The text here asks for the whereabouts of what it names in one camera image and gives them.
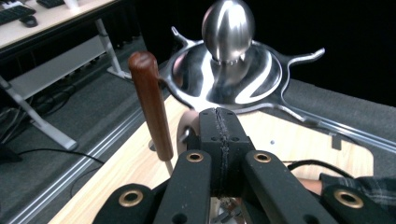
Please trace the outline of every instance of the chrome sphere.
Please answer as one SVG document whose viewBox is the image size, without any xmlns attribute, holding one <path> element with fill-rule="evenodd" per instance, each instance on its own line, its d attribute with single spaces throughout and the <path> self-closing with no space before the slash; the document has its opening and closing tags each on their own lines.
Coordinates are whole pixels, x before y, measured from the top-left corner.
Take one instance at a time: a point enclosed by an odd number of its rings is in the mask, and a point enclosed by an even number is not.
<svg viewBox="0 0 396 224">
<path fill-rule="evenodd" d="M 213 58 L 234 62 L 247 51 L 254 35 L 254 18 L 240 0 L 218 0 L 204 16 L 202 37 Z"/>
</svg>

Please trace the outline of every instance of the black cable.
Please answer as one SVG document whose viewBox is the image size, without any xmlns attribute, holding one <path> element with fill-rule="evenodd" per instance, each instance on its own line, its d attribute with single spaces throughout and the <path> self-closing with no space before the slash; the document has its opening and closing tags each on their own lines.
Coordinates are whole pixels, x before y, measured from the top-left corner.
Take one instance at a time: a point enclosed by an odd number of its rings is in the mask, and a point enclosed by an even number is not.
<svg viewBox="0 0 396 224">
<path fill-rule="evenodd" d="M 63 153 L 67 153 L 67 154 L 74 154 L 74 155 L 79 155 L 79 156 L 84 156 L 84 157 L 90 158 L 90 159 L 92 159 L 92 160 L 94 160 L 94 161 L 96 161 L 96 162 L 98 162 L 98 163 L 100 163 L 100 164 L 102 164 L 102 165 L 105 164 L 104 161 L 101 161 L 101 160 L 99 160 L 99 159 L 96 159 L 95 157 L 90 156 L 90 155 L 85 154 L 85 153 L 82 153 L 82 152 L 67 151 L 67 150 L 55 149 L 55 148 L 37 148 L 37 149 L 31 149 L 31 150 L 26 150 L 26 151 L 20 152 L 20 153 L 18 153 L 17 155 L 20 156 L 20 155 L 23 155 L 23 154 L 26 154 L 26 153 L 36 152 L 36 151 L 56 151 L 56 152 L 63 152 Z"/>
<path fill-rule="evenodd" d="M 26 153 L 36 152 L 36 151 L 55 151 L 55 152 L 63 152 L 63 153 L 68 153 L 68 154 L 74 154 L 74 155 L 79 155 L 79 156 L 84 156 L 84 157 L 90 158 L 90 159 L 92 159 L 92 160 L 94 160 L 94 161 L 96 161 L 96 162 L 98 162 L 98 163 L 101 164 L 99 167 L 96 167 L 96 168 L 90 170 L 89 172 L 87 172 L 87 173 L 85 173 L 85 174 L 79 176 L 77 179 L 75 179 L 75 180 L 73 181 L 72 187 L 71 187 L 71 189 L 70 189 L 70 198 L 73 197 L 73 188 L 74 188 L 74 186 L 76 185 L 76 183 L 77 183 L 82 177 L 84 177 L 85 175 L 88 175 L 89 173 L 91 173 L 91 172 L 93 172 L 93 171 L 95 171 L 95 170 L 98 170 L 99 168 L 102 167 L 103 164 L 105 164 L 104 161 L 100 161 L 99 159 L 97 159 L 97 158 L 95 158 L 95 157 L 93 157 L 93 156 L 87 155 L 87 154 L 85 154 L 85 153 L 82 153 L 82 152 L 66 151 L 66 150 L 55 149 L 55 148 L 37 148 L 37 149 L 32 149 L 32 150 L 26 150 L 26 151 L 23 151 L 23 152 L 18 153 L 17 155 L 20 156 L 20 155 L 23 155 L 23 154 L 26 154 Z"/>
<path fill-rule="evenodd" d="M 74 196 L 74 195 L 73 195 L 73 188 L 74 188 L 74 186 L 77 184 L 77 182 L 78 182 L 82 177 L 84 177 L 84 176 L 86 176 L 86 175 L 92 173 L 93 171 L 96 171 L 96 170 L 100 169 L 101 167 L 102 167 L 102 165 L 99 166 L 99 167 L 96 167 L 96 168 L 94 168 L 94 169 L 91 169 L 91 170 L 88 171 L 87 173 L 85 173 L 85 174 L 79 176 L 77 179 L 75 179 L 75 180 L 73 181 L 73 183 L 72 183 L 72 187 L 70 188 L 70 198 L 73 198 L 73 196 Z"/>
<path fill-rule="evenodd" d="M 30 102 L 28 104 L 31 104 L 33 102 L 34 97 L 32 96 L 30 98 Z M 20 112 L 22 111 L 22 108 L 19 107 L 18 108 L 18 113 L 17 116 L 20 114 Z M 26 111 L 23 111 L 23 113 L 21 114 L 21 118 L 18 120 L 18 122 L 16 124 L 12 124 L 9 127 L 7 127 L 7 130 L 5 131 L 5 133 L 1 136 L 1 144 L 6 144 L 7 142 L 9 142 L 14 136 L 16 136 L 15 131 L 19 128 L 19 126 L 21 125 L 21 122 L 25 119 L 26 116 Z"/>
<path fill-rule="evenodd" d="M 291 164 L 287 166 L 290 171 L 292 171 L 300 166 L 303 166 L 303 165 L 317 165 L 317 166 L 322 166 L 327 169 L 330 169 L 343 177 L 352 178 L 352 179 L 354 178 L 349 173 L 347 173 L 347 172 L 341 170 L 340 168 L 333 166 L 327 162 L 324 162 L 324 161 L 304 160 L 304 161 L 283 161 L 283 162 L 291 162 Z"/>
</svg>

